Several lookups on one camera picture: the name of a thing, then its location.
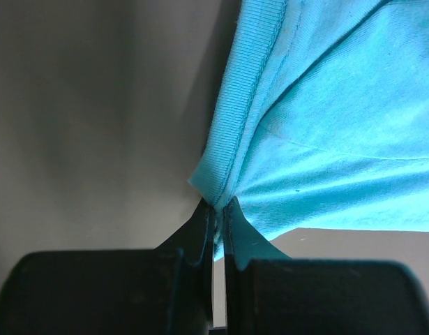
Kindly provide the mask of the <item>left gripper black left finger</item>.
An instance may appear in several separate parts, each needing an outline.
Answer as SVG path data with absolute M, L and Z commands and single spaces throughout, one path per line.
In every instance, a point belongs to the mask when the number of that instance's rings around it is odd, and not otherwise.
M 213 238 L 200 202 L 154 249 L 30 253 L 0 291 L 0 334 L 207 334 Z

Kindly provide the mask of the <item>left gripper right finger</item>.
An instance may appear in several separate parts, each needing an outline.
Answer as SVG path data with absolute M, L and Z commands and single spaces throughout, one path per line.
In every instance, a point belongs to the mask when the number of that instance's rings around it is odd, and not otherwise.
M 399 262 L 292 259 L 223 211 L 229 334 L 429 334 L 429 302 Z

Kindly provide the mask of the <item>cyan t shirt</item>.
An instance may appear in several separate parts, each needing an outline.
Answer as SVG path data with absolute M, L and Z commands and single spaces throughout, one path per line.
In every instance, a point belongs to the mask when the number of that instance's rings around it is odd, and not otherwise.
M 267 239 L 429 232 L 429 1 L 244 1 L 190 184 Z

